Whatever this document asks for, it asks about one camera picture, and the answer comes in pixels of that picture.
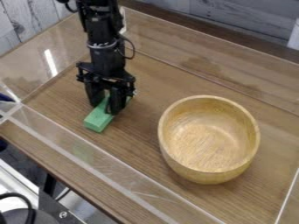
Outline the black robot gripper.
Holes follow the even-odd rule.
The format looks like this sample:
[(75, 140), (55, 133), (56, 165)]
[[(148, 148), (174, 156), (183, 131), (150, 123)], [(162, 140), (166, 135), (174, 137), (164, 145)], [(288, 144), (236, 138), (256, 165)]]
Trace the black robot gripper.
[(135, 93), (136, 77), (126, 70), (127, 60), (126, 43), (112, 41), (107, 43), (88, 42), (91, 62), (79, 62), (78, 81), (84, 83), (88, 102), (96, 107), (106, 98), (110, 90), (106, 112), (112, 116), (127, 105), (127, 95)]

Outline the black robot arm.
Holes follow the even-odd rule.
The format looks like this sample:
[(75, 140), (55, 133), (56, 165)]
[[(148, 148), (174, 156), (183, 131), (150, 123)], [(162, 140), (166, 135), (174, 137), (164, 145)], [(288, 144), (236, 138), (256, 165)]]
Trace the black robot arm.
[(76, 8), (70, 7), (71, 0), (56, 0), (72, 13), (79, 13), (83, 31), (87, 33), (90, 62), (76, 64), (76, 79), (84, 83), (88, 102), (96, 107), (106, 104), (106, 113), (112, 116), (127, 106), (127, 98), (135, 95), (136, 77), (126, 70), (126, 38), (120, 31), (124, 18), (118, 0), (75, 0)]

